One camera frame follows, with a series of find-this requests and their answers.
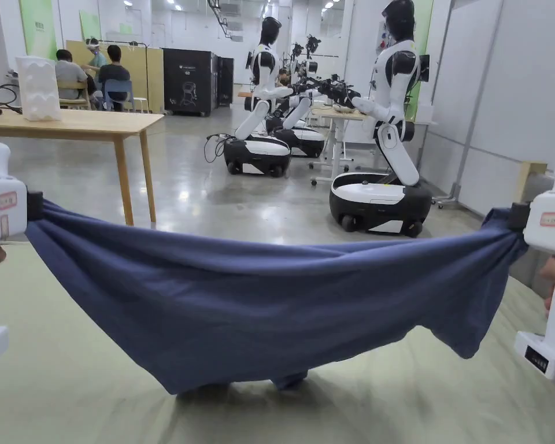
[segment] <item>concrete floor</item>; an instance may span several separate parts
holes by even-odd
[[[303,158],[293,159],[289,176],[231,176],[223,160],[204,159],[209,134],[234,132],[246,117],[242,105],[215,110],[210,118],[165,117],[149,130],[156,201],[156,229],[217,238],[284,244],[374,240],[375,235],[347,233],[329,213],[327,184],[310,186]],[[71,211],[123,223],[123,206],[113,145],[5,138],[10,172],[29,189]],[[138,138],[126,141],[135,224],[150,227],[146,184]],[[369,152],[351,152],[354,165],[372,165]],[[330,175],[330,169],[322,175]],[[480,222],[460,210],[432,208],[423,237],[456,235]]]

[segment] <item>blue chair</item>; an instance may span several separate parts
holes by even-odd
[[[128,97],[126,100],[115,100],[111,99],[109,93],[127,93]],[[113,110],[113,102],[121,103],[130,102],[135,113],[135,102],[134,102],[134,91],[131,86],[131,80],[113,80],[109,79],[105,82],[105,102],[107,103],[107,109]]]

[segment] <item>chair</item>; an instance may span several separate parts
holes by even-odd
[[[128,97],[122,101],[114,100],[111,99],[109,93],[127,93]],[[131,86],[131,80],[107,80],[105,82],[105,102],[109,110],[113,110],[113,102],[121,103],[122,105],[125,102],[130,102],[135,113],[134,91]]]
[[[86,80],[83,82],[57,82],[59,90],[82,90],[78,99],[60,99],[60,106],[68,106],[69,108],[86,108],[90,109],[90,100],[88,98],[88,85]]]

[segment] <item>black cable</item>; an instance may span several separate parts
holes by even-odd
[[[12,100],[9,100],[8,102],[0,102],[0,109],[11,109],[16,113],[22,114],[23,111],[21,109],[21,107],[19,106],[11,106],[10,104],[15,102],[16,99],[18,98],[18,95],[16,94],[16,92],[12,89],[15,88],[16,85],[12,84],[12,83],[3,83],[0,85],[0,91],[1,90],[6,90],[6,91],[10,91],[12,93],[12,95],[14,96],[14,98]]]
[[[208,143],[210,141],[211,138],[220,138],[219,142],[216,144],[216,147],[214,149],[214,157],[213,159],[211,159],[211,161],[208,159],[208,154],[206,153],[206,148],[208,147]],[[205,161],[208,164],[213,163],[213,161],[215,161],[217,158],[219,158],[220,156],[222,156],[224,154],[224,144],[228,141],[228,140],[236,140],[236,138],[233,135],[230,134],[211,134],[208,135],[208,137],[206,138],[206,143],[203,146],[203,157],[205,158]]]

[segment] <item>robot mobile base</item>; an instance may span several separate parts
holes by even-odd
[[[224,159],[230,174],[253,173],[282,177],[292,157],[284,142],[271,137],[232,139],[224,145]]]
[[[319,158],[325,146],[325,136],[310,128],[276,129],[272,135],[292,149],[293,157]]]
[[[331,215],[343,229],[401,234],[417,238],[431,206],[431,194],[419,185],[379,183],[386,175],[346,173],[333,180]]]

